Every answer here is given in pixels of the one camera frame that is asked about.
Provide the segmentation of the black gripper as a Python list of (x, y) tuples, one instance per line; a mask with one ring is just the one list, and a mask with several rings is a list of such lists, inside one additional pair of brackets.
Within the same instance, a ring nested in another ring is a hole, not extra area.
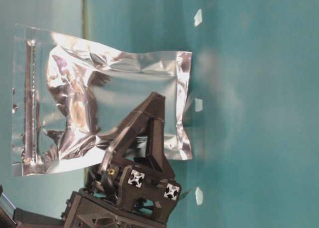
[[(99, 169), (91, 166), (86, 186), (72, 193), (64, 227), (167, 226), (181, 185), (164, 154), (164, 119), (165, 97), (152, 92), (120, 123)], [(145, 156), (125, 159), (125, 152), (139, 135), (148, 137)]]

